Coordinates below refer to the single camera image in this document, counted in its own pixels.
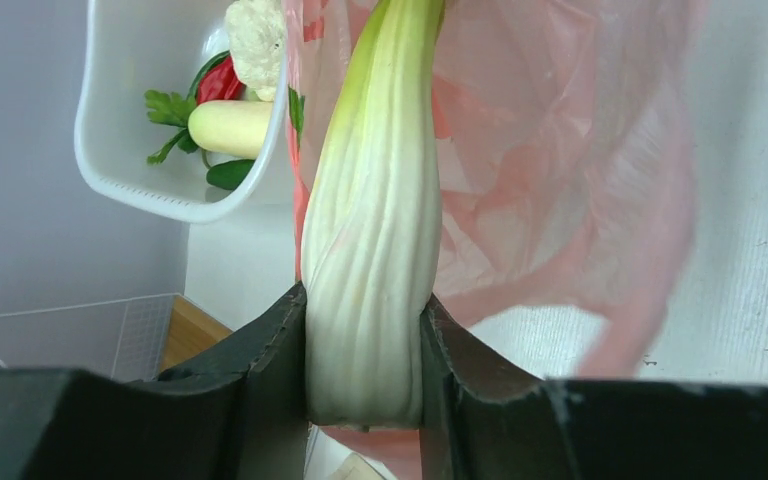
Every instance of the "white container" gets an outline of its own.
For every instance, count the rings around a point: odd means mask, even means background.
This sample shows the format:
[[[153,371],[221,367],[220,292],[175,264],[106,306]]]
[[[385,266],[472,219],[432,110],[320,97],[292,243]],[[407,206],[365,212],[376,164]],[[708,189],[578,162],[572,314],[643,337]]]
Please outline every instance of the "white container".
[[[84,80],[75,120],[75,156],[96,192],[189,223],[218,220],[243,203],[292,202],[284,119],[286,59],[263,148],[233,192],[212,187],[198,153],[175,148],[161,165],[146,157],[175,134],[146,118],[148,89],[186,94],[196,72],[227,50],[231,0],[89,0]],[[213,163],[228,158],[213,158]]]

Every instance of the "gray wall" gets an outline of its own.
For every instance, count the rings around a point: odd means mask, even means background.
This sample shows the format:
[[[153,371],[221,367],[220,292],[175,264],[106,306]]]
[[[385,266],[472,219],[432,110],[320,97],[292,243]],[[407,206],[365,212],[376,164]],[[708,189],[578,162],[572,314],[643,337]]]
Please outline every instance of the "gray wall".
[[[185,227],[94,193],[78,173],[86,9],[81,0],[0,0],[0,315],[183,291]],[[92,322],[64,331],[86,343],[77,336],[94,325],[107,332],[111,315],[93,311]],[[72,320],[41,326],[51,333]]]

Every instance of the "plastic bag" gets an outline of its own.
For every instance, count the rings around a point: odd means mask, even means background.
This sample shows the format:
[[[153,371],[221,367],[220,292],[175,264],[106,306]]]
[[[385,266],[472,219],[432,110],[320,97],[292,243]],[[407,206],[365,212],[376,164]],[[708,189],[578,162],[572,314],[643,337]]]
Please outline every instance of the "plastic bag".
[[[297,248],[328,121],[375,3],[284,0]],[[693,235],[682,89],[704,7],[449,0],[433,84],[444,210],[434,290],[458,322],[575,305],[607,320],[577,374],[634,374]],[[419,478],[416,432],[326,431]]]

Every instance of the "red chili pepper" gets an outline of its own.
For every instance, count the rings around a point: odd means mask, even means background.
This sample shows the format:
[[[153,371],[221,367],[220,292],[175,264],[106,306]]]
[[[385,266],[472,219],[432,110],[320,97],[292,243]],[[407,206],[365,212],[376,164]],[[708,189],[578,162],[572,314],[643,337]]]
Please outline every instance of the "red chili pepper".
[[[237,78],[234,63],[228,56],[201,79],[196,94],[196,104],[201,105],[211,100],[235,100],[245,88],[246,86]]]

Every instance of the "cauliflower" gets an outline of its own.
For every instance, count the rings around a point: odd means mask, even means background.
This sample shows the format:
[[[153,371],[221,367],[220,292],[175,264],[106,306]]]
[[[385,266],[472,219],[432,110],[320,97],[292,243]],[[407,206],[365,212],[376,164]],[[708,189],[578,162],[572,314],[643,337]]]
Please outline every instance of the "cauliflower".
[[[275,100],[285,30],[281,0],[237,0],[225,11],[234,72],[267,102]]]

